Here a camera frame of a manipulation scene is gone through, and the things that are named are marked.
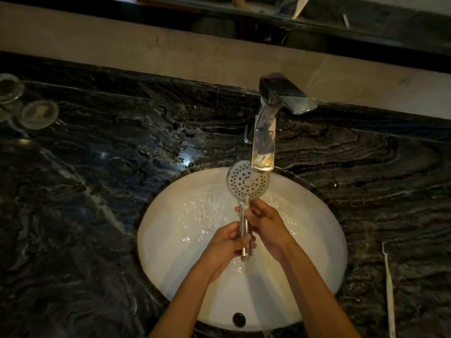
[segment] toothbrush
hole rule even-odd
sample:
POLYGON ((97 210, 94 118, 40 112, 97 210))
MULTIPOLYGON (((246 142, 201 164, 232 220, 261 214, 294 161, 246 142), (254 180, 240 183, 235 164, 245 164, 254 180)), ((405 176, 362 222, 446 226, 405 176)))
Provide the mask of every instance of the toothbrush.
POLYGON ((388 311, 388 331, 390 338, 396 338, 395 329, 395 307, 393 302, 393 284, 390 268, 388 267, 388 253, 387 242, 382 242, 382 253, 385 258, 385 275, 386 275, 386 290, 387 290, 387 311, 388 311))

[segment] faucet spout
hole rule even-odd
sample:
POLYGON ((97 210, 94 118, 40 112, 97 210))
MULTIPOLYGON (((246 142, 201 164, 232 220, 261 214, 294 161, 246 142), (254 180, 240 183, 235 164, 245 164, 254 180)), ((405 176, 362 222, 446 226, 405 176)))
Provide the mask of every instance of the faucet spout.
POLYGON ((300 115, 313 110, 317 104, 281 73, 260 78, 261 105, 255 118, 251 167, 257 172, 274 170, 276 147, 276 114, 284 105, 300 115))

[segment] person's left hand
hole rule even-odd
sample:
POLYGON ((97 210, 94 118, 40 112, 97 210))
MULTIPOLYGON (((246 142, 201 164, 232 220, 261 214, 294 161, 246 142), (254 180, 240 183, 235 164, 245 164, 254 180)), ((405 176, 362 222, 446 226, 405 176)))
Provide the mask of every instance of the person's left hand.
POLYGON ((251 235, 236 238, 238 225, 238 222, 232 222, 217 229, 197 261, 199 266, 205 268, 210 282, 219 278, 229 262, 234 257, 240 256, 240 250, 251 240, 255 242, 255 237, 251 235))

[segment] sink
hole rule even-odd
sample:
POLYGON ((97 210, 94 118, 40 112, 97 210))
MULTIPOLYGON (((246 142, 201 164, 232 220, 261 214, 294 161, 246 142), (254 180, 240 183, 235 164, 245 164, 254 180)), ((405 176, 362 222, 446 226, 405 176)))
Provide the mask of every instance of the sink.
MULTIPOLYGON (((138 230, 138 254, 150 281, 169 300, 217 228, 238 220, 226 186, 227 168, 187 175, 150 204, 138 230)), ((339 289, 347 264, 346 240, 330 209, 290 179, 270 174, 262 200, 278 209, 329 289, 339 289)), ((301 321, 280 265, 257 236, 251 261, 231 261, 208 288, 199 321, 227 330, 272 330, 301 321), (245 317, 244 327, 233 323, 245 317)))

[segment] countertop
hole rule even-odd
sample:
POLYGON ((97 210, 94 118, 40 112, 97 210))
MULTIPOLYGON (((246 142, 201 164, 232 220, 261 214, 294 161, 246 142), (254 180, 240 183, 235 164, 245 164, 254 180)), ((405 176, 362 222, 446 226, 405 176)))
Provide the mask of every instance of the countertop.
MULTIPOLYGON (((0 54, 59 121, 0 123, 0 322, 5 337, 145 337, 167 306, 136 233, 158 192, 248 158, 248 90, 0 54)), ((348 267, 337 300, 363 337, 387 337, 387 241, 398 337, 451 331, 451 137, 446 121, 323 104, 280 112, 276 165, 337 216, 348 267)), ((302 324, 194 337, 306 337, 302 324)))

